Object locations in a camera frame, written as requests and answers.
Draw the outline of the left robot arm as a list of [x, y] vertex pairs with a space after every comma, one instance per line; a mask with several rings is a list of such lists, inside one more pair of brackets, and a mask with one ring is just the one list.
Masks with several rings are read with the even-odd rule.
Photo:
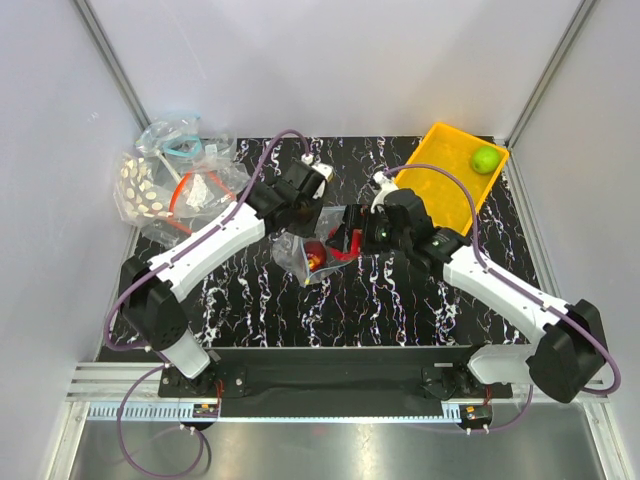
[[208, 394], [216, 372], [188, 326], [182, 302], [209, 273], [266, 236], [280, 231], [312, 236], [332, 177], [327, 164], [296, 161], [283, 175], [248, 185], [223, 213], [172, 249], [123, 264], [124, 299], [117, 312], [146, 346], [177, 368], [193, 395]]

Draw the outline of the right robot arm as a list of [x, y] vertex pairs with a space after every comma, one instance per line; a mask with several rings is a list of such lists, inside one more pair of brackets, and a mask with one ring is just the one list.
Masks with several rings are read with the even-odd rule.
[[401, 253], [415, 269], [472, 295], [524, 335], [524, 345], [471, 348], [453, 374], [463, 395], [476, 396], [489, 384], [520, 383], [569, 403], [605, 364], [594, 305], [569, 304], [476, 253], [466, 237], [434, 226], [409, 189], [382, 194], [373, 206], [347, 206], [325, 244], [343, 254]]

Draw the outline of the dark red apple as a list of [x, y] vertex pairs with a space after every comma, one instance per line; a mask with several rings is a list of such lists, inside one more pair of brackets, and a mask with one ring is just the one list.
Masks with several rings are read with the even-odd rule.
[[327, 263], [327, 251], [321, 241], [308, 241], [304, 244], [307, 265], [311, 272], [323, 268]]

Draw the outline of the green apple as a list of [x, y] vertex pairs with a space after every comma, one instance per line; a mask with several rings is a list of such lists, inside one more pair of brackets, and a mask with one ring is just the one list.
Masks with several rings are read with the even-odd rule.
[[478, 174], [493, 173], [501, 163], [501, 153], [491, 146], [478, 148], [471, 156], [471, 168]]

